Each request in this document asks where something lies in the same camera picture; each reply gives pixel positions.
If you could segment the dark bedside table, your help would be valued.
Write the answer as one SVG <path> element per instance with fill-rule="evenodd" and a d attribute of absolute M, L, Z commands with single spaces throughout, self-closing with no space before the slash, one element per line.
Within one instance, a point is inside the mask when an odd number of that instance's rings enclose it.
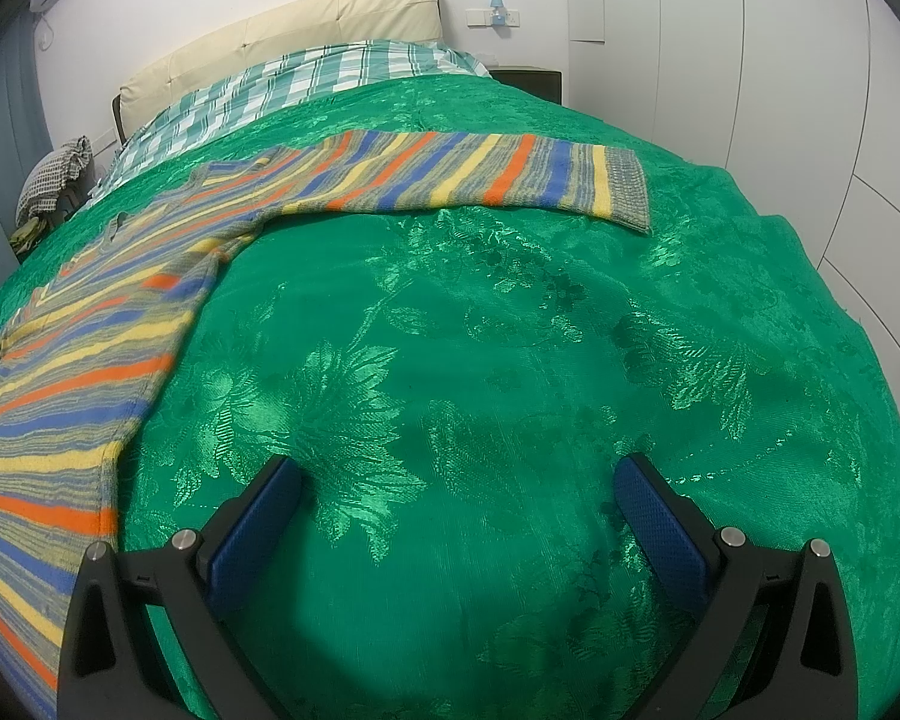
<path fill-rule="evenodd" d="M 543 99 L 562 103 L 562 73 L 539 67 L 493 67 L 489 70 L 496 82 Z"/>

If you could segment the blue-grey curtain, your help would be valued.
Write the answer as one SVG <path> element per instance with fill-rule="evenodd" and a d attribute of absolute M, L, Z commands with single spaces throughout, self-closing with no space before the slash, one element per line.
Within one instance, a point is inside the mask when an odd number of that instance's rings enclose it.
<path fill-rule="evenodd" d="M 36 22 L 23 10 L 0 34 L 0 286 L 19 266 L 9 245 L 19 193 L 52 149 L 38 89 Z"/>

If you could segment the white wall socket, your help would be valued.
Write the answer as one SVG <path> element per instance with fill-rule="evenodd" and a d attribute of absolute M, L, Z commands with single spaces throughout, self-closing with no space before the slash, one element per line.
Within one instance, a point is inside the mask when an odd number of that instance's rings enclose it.
<path fill-rule="evenodd" d="M 467 8 L 464 18 L 471 29 L 515 29 L 520 26 L 520 13 L 510 10 L 504 0 L 489 0 L 486 7 Z"/>

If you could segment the green floral bedspread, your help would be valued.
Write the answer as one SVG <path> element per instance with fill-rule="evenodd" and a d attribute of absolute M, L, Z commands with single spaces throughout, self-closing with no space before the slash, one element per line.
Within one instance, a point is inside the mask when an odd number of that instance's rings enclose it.
<path fill-rule="evenodd" d="M 164 543 L 294 457 L 230 627 L 299 718 L 617 718 L 689 629 L 611 497 L 642 452 L 710 520 L 825 539 L 860 712 L 900 691 L 900 416 L 792 227 L 639 143 L 652 231 L 538 210 L 279 221 L 221 271 L 119 462 Z"/>

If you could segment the white wardrobe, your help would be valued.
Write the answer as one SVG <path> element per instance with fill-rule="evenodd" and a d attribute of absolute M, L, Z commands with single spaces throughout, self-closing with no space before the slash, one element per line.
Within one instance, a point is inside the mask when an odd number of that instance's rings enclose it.
<path fill-rule="evenodd" d="M 726 169 L 900 369 L 900 0 L 569 0 L 575 109 Z"/>

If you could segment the cream padded headboard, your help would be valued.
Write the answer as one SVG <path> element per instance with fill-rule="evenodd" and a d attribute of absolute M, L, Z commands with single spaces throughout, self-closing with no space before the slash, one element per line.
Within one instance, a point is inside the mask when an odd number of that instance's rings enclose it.
<path fill-rule="evenodd" d="M 208 32 L 131 76 L 112 101 L 116 135 L 127 142 L 190 91 L 289 52 L 361 39 L 441 37 L 440 0 L 294 0 Z"/>

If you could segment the grey knit clothes pile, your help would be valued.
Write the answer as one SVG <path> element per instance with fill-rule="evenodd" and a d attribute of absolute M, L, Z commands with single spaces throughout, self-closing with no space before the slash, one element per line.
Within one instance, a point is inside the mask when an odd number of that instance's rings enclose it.
<path fill-rule="evenodd" d="M 93 178 L 94 155 L 86 135 L 71 138 L 38 161 L 19 193 L 16 229 L 9 238 L 19 260 L 82 208 Z"/>

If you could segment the striped knit sweater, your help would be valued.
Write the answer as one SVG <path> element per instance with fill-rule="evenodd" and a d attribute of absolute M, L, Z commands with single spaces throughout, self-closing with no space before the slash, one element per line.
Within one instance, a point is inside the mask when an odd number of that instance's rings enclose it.
<path fill-rule="evenodd" d="M 0 673 L 55 715 L 82 553 L 118 533 L 116 462 L 222 263 L 310 213 L 532 206 L 645 231 L 632 151 L 531 133 L 348 130 L 195 169 L 109 227 L 0 330 Z"/>

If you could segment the green plaid bed sheet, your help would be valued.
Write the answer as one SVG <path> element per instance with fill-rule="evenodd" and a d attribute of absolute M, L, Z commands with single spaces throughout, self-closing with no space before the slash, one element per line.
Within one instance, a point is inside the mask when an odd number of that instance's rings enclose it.
<path fill-rule="evenodd" d="M 487 78 L 491 72 L 474 55 L 434 41 L 364 39 L 266 60 L 159 109 L 116 153 L 89 203 L 97 205 L 134 177 L 278 110 L 363 86 L 434 75 Z"/>

